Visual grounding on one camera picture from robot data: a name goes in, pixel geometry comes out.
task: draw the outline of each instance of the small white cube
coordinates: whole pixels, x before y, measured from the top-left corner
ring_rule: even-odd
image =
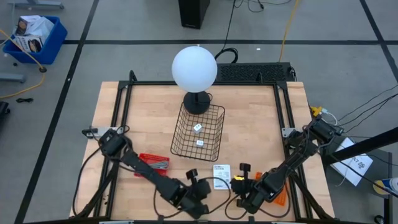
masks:
[[[197,146],[198,147],[203,147],[203,145],[204,145],[204,141],[202,141],[202,140],[197,140]]]
[[[193,132],[195,132],[195,134],[199,134],[201,131],[201,125],[197,124],[193,127]]]

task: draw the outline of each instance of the white ball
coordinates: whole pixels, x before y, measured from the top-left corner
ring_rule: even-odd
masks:
[[[172,74],[181,89],[198,93],[207,90],[216,80],[217,63],[203,47],[187,47],[175,56]]]

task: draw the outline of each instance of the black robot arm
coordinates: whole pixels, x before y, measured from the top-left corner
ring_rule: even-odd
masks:
[[[330,126],[321,117],[317,117],[309,125],[305,126],[302,131],[293,129],[287,134],[284,139],[284,145],[289,149],[293,149],[294,152],[279,167],[264,173],[259,180],[247,179],[247,171],[250,170],[249,165],[241,165],[241,170],[246,167],[246,170],[243,169],[243,180],[239,178],[231,181],[232,190],[241,196],[238,206],[254,214],[264,201],[272,202],[281,193],[286,178],[290,175],[298,177],[295,171],[296,168],[310,156],[317,153],[319,148],[329,145],[334,137],[341,135],[341,133],[342,129]],[[313,140],[318,140],[320,145],[317,146],[312,143]],[[302,187],[304,188],[302,189],[304,197],[312,197],[303,184]],[[313,202],[313,207],[319,207],[315,200],[309,201]]]
[[[195,169],[187,172],[187,178],[192,181],[191,186],[187,186],[178,179],[172,179],[158,174],[149,164],[141,160],[132,150],[131,141],[123,134],[109,129],[99,140],[101,151],[104,156],[110,159],[117,159],[115,155],[126,147],[121,162],[132,167],[135,172],[152,182],[160,196],[172,204],[175,208],[187,212],[192,218],[198,219],[207,214],[207,205],[202,204],[201,200],[211,192],[210,185],[206,180],[197,182],[197,171]]]

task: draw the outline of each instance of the orange object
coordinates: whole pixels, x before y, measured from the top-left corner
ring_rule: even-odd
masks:
[[[255,180],[259,180],[262,176],[262,172],[256,172],[256,178]]]
[[[286,186],[282,189],[282,192],[275,198],[274,203],[280,205],[280,206],[285,206],[286,202]]]
[[[262,176],[262,172],[256,172],[255,180],[259,180],[261,178],[261,176]],[[286,196],[287,196],[287,192],[286,192],[286,186],[285,186],[282,189],[282,192],[275,198],[275,200],[273,202],[280,206],[285,206]]]

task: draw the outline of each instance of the gray floor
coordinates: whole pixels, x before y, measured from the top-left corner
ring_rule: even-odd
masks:
[[[68,29],[69,40],[78,40],[93,0],[63,1],[63,11],[28,11],[23,14],[55,15]],[[378,27],[386,40],[398,40],[398,4],[367,0]],[[88,33],[88,40],[174,40],[224,39],[231,1],[212,0],[201,30],[180,26],[178,2],[100,0]],[[252,13],[246,3],[235,10],[230,39],[281,40],[294,2],[268,6]],[[11,7],[0,2],[0,28],[10,30]],[[376,40],[359,1],[302,0],[290,28],[290,40]],[[174,55],[188,45],[85,45],[76,67],[63,110],[55,130],[25,222],[66,218],[72,203],[73,188],[85,150],[86,139],[80,131],[91,124],[101,82],[126,79],[133,69],[139,80],[171,80]],[[201,45],[216,54],[222,45]],[[239,50],[239,62],[275,62],[279,45],[229,45]],[[389,50],[398,58],[398,46]],[[7,99],[12,113],[0,132],[0,222],[12,223],[25,193],[32,169],[52,119],[76,45],[64,45],[53,65],[47,66],[45,83],[21,96]],[[230,62],[223,55],[219,62]],[[0,82],[0,95],[21,90],[39,82],[35,65],[13,67],[12,57],[0,58],[0,72],[25,73],[28,81]],[[283,61],[296,69],[304,82],[311,105],[322,105],[336,117],[396,85],[387,60],[378,45],[286,45]],[[397,90],[385,93],[384,99]],[[34,102],[17,104],[16,98],[33,97]],[[398,126],[395,118],[398,100],[350,132],[353,136],[373,136]],[[385,148],[394,151],[397,146]],[[398,153],[394,154],[398,164]],[[336,216],[356,222],[373,221],[382,213],[382,202],[371,194],[355,191],[349,185],[329,182]]]

